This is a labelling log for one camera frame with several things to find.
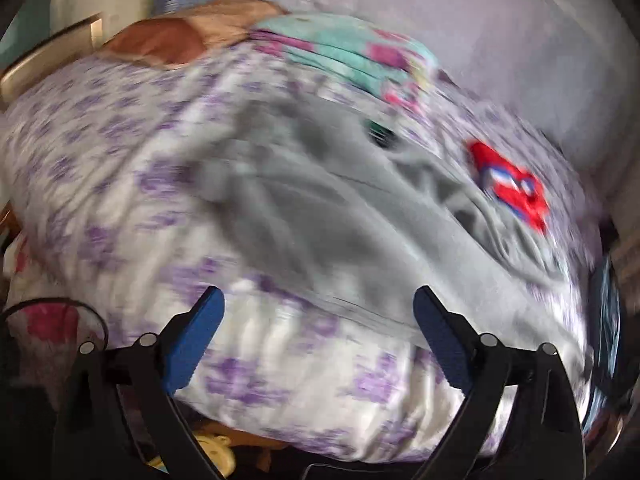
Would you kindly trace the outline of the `grey sweatpants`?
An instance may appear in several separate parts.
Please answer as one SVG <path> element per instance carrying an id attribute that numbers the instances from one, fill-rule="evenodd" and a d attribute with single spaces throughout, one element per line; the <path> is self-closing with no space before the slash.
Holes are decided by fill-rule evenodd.
<path id="1" fill-rule="evenodd" d="M 412 307 L 428 286 L 507 346 L 554 344 L 582 378 L 578 338 L 528 292 L 566 282 L 548 240 L 419 145 L 377 144 L 356 110 L 315 96 L 249 102 L 192 182 L 235 250 L 287 292 L 431 350 Z"/>

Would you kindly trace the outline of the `purple floral bed sheet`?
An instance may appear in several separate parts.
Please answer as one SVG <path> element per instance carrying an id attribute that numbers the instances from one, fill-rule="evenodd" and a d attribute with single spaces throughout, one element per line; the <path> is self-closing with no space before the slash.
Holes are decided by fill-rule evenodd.
<path id="1" fill-rule="evenodd" d="M 100 312 L 118 346 L 219 287 L 224 320 L 179 392 L 206 417 L 340 460 L 422 460 L 462 402 L 431 350 L 277 286 L 242 258 L 194 192 L 195 162 L 228 136 L 245 104 L 303 96 L 356 110 L 377 144 L 400 136 L 419 145 L 506 209 L 478 185 L 468 143 L 484 142 L 537 177 L 549 213 L 547 231 L 533 230 L 567 279 L 528 292 L 578 338 L 585 369 L 572 386 L 585 405 L 584 307 L 600 254 L 598 205 L 542 134 L 448 86 L 431 88 L 413 115 L 251 44 L 180 70 L 89 56 L 1 117 L 1 167 L 30 251 L 65 295 Z"/>

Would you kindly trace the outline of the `red blue folded garment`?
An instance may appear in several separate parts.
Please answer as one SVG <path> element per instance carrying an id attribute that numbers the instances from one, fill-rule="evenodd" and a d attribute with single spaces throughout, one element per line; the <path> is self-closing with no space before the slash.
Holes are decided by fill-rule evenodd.
<path id="1" fill-rule="evenodd" d="M 547 231 L 549 206 L 544 186 L 525 168 L 516 166 L 491 146 L 480 141 L 468 143 L 478 185 L 489 196 L 506 205 L 535 231 Z"/>

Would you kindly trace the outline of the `brown orange pillow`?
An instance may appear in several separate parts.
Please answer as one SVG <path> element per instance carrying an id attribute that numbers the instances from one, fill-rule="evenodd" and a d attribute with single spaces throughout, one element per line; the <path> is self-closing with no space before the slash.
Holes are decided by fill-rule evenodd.
<path id="1" fill-rule="evenodd" d="M 282 14 L 283 8 L 265 0 L 210 0 L 127 26 L 104 44 L 99 56 L 175 70 L 244 41 L 253 25 Z"/>

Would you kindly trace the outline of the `teal pink folded blanket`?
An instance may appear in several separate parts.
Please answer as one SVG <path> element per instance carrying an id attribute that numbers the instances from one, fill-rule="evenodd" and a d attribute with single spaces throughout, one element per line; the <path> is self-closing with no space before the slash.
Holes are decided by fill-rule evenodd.
<path id="1" fill-rule="evenodd" d="M 439 73 L 436 56 L 418 40 L 349 15 L 278 15 L 253 25 L 250 39 L 416 115 Z"/>

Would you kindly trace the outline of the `lilac wall curtain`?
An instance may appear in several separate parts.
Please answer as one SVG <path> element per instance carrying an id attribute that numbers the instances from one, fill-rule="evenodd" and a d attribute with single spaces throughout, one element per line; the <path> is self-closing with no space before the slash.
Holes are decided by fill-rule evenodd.
<path id="1" fill-rule="evenodd" d="M 458 86 L 541 128 L 580 169 L 634 145 L 639 45 L 612 0 L 270 1 L 419 40 Z"/>

